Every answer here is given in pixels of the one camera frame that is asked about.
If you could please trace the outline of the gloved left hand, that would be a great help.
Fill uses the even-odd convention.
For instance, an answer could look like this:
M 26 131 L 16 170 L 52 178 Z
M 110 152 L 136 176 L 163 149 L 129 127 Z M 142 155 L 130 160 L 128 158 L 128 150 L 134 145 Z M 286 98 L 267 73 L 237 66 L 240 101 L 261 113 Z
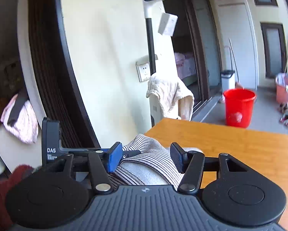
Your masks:
M 42 166 L 32 167 L 22 164 L 16 167 L 8 179 L 0 181 L 0 230 L 9 230 L 14 222 L 6 209 L 6 195 L 10 189 L 20 183 L 23 179 L 38 171 Z

